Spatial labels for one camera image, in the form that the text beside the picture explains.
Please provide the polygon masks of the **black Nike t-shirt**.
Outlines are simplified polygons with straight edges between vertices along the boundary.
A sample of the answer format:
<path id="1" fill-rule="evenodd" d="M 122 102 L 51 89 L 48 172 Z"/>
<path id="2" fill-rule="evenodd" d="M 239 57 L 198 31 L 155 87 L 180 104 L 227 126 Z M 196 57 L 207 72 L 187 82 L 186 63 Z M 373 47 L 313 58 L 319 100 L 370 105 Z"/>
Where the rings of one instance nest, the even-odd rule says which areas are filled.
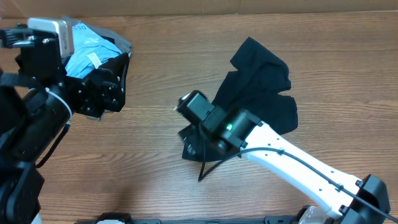
<path id="1" fill-rule="evenodd" d="M 286 134 L 298 126 L 295 99 L 284 96 L 291 89 L 287 64 L 256 40 L 248 37 L 230 60 L 228 72 L 213 101 L 213 110 L 198 125 L 179 131 L 189 161 L 219 161 L 246 147 L 255 126 L 267 123 Z"/>

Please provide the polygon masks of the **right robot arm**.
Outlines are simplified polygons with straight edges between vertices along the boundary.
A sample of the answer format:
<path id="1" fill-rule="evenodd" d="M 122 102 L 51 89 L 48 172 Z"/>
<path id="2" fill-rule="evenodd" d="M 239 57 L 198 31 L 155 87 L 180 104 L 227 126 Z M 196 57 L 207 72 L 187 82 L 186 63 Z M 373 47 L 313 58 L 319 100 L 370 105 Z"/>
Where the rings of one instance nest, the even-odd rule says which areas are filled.
<path id="1" fill-rule="evenodd" d="M 319 161 L 277 134 L 246 110 L 225 113 L 213 108 L 199 122 L 199 130 L 219 140 L 230 159 L 264 166 L 316 204 L 299 215 L 297 223 L 383 223 L 390 204 L 385 183 L 374 175 L 360 179 Z"/>

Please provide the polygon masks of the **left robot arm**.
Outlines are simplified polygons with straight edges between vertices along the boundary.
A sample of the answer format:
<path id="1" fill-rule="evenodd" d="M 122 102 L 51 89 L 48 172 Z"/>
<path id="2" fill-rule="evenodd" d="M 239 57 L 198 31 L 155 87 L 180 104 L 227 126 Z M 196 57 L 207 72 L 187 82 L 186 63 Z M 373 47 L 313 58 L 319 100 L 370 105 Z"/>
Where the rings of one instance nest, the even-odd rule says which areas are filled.
<path id="1" fill-rule="evenodd" d="M 52 19 L 1 29 L 1 47 L 20 50 L 18 72 L 1 74 L 1 222 L 32 223 L 39 219 L 44 184 L 39 169 L 72 116 L 100 119 L 123 108 L 130 54 L 100 60 L 92 52 L 92 71 L 72 75 L 72 28 Z"/>

